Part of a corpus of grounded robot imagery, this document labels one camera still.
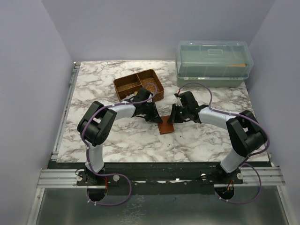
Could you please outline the brown leather card holder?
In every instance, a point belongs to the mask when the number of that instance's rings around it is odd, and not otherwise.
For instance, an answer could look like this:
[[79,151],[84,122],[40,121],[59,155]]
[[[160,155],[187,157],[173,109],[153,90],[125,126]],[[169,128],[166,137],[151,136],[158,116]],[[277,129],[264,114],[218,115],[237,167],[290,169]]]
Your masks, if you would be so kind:
[[173,124],[168,124],[167,121],[169,119],[170,116],[162,116],[161,120],[162,123],[158,123],[158,129],[159,129],[159,133],[161,135],[165,135],[165,134],[170,134],[174,132],[174,127]]

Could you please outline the brown woven basket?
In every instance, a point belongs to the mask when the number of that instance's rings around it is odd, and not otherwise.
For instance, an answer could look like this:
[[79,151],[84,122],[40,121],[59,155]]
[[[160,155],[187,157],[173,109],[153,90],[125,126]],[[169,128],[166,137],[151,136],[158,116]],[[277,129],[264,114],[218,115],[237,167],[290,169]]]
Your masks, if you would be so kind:
[[164,87],[153,69],[127,75],[113,81],[119,101],[131,94],[135,94],[148,83],[154,84],[157,88],[153,101],[162,100],[164,98]]

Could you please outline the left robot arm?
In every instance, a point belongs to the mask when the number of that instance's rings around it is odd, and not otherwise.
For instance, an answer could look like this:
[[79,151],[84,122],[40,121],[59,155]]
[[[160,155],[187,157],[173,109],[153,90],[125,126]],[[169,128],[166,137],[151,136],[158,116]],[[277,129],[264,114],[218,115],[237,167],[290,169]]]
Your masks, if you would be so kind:
[[93,185],[103,182],[103,143],[116,120],[141,117],[149,123],[163,122],[153,101],[154,96],[155,93],[142,87],[137,94],[126,97],[120,103],[103,105],[95,101],[88,108],[77,126],[77,131],[86,147],[85,166],[90,171],[88,180]]

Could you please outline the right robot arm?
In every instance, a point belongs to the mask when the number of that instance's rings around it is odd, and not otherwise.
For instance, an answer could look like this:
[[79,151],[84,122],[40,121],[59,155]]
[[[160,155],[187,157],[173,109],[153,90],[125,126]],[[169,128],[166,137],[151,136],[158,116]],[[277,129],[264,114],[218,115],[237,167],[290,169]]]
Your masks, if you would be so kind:
[[216,166],[218,182],[225,184],[250,157],[267,150],[270,138],[248,110],[241,113],[225,112],[208,105],[199,105],[190,91],[174,94],[177,101],[172,104],[168,124],[193,121],[214,125],[228,131],[232,149]]

